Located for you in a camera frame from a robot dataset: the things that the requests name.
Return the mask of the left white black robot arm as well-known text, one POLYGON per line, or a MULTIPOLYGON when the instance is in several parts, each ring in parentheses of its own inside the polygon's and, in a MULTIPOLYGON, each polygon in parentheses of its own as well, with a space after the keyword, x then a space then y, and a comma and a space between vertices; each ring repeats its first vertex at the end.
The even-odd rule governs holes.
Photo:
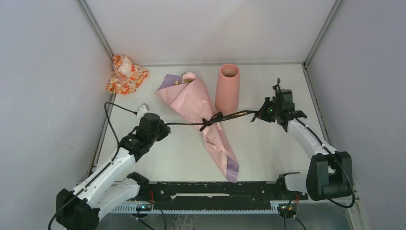
POLYGON ((116 152, 84 182, 72 190, 62 189, 56 196, 56 212, 48 227, 56 221, 67 230, 94 230, 103 217, 132 197, 143 200, 150 188, 143 182, 126 178, 113 186, 115 179, 135 165, 157 141, 170 132, 159 115, 145 113, 134 131, 123 137, 116 152))

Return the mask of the black printed ribbon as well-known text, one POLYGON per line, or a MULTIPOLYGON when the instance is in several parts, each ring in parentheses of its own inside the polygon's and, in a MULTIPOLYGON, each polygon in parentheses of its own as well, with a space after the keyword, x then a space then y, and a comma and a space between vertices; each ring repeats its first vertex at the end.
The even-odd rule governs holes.
POLYGON ((224 122, 227 120, 232 120, 236 119, 239 117, 243 117, 246 115, 254 114, 253 120, 255 120, 256 115, 259 113, 259 111, 253 111, 253 110, 242 110, 238 111, 229 115, 224 115, 222 112, 218 112, 214 114, 209 120, 203 118, 202 122, 200 123, 180 123, 180 122, 169 122, 166 123, 166 126, 174 126, 174 125, 179 125, 179 126, 199 126, 199 131, 203 132, 207 127, 210 127, 216 123, 224 122))

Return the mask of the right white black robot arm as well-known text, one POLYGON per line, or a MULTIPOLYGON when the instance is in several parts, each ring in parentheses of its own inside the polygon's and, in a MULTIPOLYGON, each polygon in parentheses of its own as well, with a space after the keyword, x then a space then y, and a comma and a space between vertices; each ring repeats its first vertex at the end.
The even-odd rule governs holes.
POLYGON ((338 151, 311 128, 307 115, 295 109, 291 90, 276 91, 256 114, 256 118, 277 123, 290 134, 310 159, 307 173, 281 174, 277 195, 290 199, 295 192, 305 193, 314 201, 354 196, 352 159, 348 152, 338 151))

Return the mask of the pink paper flower bouquet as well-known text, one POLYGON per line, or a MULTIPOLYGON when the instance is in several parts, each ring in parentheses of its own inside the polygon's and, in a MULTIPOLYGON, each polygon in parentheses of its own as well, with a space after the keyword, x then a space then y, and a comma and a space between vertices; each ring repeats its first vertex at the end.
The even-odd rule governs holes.
POLYGON ((204 82, 189 72, 184 75, 167 74, 157 90, 158 96, 203 135, 205 148, 223 176, 237 181, 239 164, 226 134, 219 123, 204 129, 203 120, 214 116, 214 106, 204 82))

